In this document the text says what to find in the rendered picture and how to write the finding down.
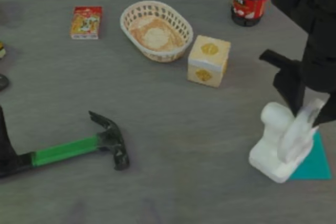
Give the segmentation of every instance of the oval basket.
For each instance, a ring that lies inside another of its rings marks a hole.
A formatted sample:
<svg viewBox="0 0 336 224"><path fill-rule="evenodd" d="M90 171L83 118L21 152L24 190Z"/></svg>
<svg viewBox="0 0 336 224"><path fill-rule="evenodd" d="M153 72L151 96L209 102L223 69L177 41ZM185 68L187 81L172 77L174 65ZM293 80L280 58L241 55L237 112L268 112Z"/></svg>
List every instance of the oval basket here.
<svg viewBox="0 0 336 224"><path fill-rule="evenodd" d="M165 52L157 52L143 47L131 35L129 28L136 19L145 16L155 16L167 21L167 24L170 24L171 28L181 35L184 45ZM193 29L188 21L172 7L158 1L141 1L129 6L120 17L120 26L126 36L146 57L157 62L172 62L182 57L194 37Z"/></svg>

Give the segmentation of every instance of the basket rim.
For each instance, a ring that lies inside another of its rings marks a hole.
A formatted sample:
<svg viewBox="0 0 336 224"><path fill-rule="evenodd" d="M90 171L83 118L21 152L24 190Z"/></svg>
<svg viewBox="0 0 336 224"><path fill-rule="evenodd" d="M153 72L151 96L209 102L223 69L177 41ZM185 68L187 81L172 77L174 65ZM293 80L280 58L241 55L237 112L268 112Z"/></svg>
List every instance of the basket rim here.
<svg viewBox="0 0 336 224"><path fill-rule="evenodd" d="M170 10L173 10L174 13L185 23L188 31L189 31L189 39L188 41L182 46L182 47L178 47L178 48L175 48L174 50L171 50L171 51L164 51L164 52L157 52L157 51L154 51L154 50L151 50L151 49L148 49L148 48L145 48L143 45L141 45L126 29L125 25L124 25L124 22L123 22L123 19L126 15L126 13L132 9L134 6L136 5L139 5L141 3L153 3L153 4L158 4L158 5L161 5L161 6L164 6L166 7L167 9L170 9ZM160 57L168 57L170 55L176 55L176 54L179 54L180 52L183 52L184 50L187 49L187 47L190 46L191 42L193 41L193 38L194 38L194 31L193 31L193 28L192 26L190 25L190 23L179 13L177 12L173 7L165 4L165 3L162 3L160 1L155 1L155 0L144 0L144 1L138 1L130 6L128 6L121 14L120 16L120 27L122 29L122 31L126 34L126 36L142 51L146 52L147 54L152 54L152 55L156 55L156 56L160 56Z"/></svg>

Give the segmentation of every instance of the green grip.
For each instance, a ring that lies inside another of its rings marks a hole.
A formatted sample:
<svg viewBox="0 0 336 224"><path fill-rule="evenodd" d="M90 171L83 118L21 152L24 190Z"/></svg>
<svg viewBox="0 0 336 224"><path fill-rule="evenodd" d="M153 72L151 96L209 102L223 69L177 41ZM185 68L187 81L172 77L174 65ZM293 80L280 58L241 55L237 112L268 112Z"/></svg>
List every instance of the green grip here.
<svg viewBox="0 0 336 224"><path fill-rule="evenodd" d="M57 161L76 157L81 154L96 151L98 148L98 138L96 136L83 140L57 145L41 151L36 151L32 155L33 166L41 166Z"/></svg>

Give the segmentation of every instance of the hammer head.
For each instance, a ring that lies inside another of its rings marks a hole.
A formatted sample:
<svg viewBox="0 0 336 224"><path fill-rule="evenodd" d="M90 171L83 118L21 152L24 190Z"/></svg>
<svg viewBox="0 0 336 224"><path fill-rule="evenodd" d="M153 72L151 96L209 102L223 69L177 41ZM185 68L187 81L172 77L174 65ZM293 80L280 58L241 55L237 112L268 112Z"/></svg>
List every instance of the hammer head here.
<svg viewBox="0 0 336 224"><path fill-rule="evenodd" d="M129 157L126 151L124 139L119 127L110 119L89 111L91 120L103 126L106 130L98 134L102 150L112 152L115 170L125 170L130 166Z"/></svg>

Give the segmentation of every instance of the teal cloth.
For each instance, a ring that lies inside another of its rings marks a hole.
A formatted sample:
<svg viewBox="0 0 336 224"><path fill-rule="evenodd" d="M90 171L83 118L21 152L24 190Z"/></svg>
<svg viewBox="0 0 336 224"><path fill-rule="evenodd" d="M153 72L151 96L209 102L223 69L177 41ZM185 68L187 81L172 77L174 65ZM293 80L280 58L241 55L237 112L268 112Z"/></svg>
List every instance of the teal cloth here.
<svg viewBox="0 0 336 224"><path fill-rule="evenodd" d="M331 179L332 174L325 154L321 134L317 132L313 149L290 179Z"/></svg>

